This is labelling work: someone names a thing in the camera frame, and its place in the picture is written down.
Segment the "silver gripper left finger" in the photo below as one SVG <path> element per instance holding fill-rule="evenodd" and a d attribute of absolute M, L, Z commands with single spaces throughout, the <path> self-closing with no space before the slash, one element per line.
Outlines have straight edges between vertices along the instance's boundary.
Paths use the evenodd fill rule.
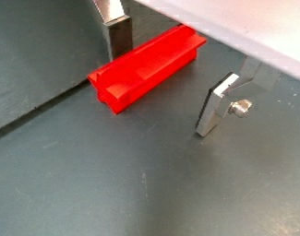
<path fill-rule="evenodd" d="M 120 0 L 92 0 L 102 17 L 104 36 L 110 60 L 116 60 L 134 48 L 133 20 L 125 14 Z"/>

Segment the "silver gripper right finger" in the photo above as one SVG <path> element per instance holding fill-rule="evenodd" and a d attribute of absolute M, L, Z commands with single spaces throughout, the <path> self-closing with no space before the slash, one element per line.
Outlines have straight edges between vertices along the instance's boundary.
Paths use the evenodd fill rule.
<path fill-rule="evenodd" d="M 248 56 L 240 72 L 229 72 L 209 89 L 199 114 L 197 133 L 208 135 L 228 114 L 244 118 L 252 108 L 249 98 L 270 90 L 280 76 L 278 69 Z"/>

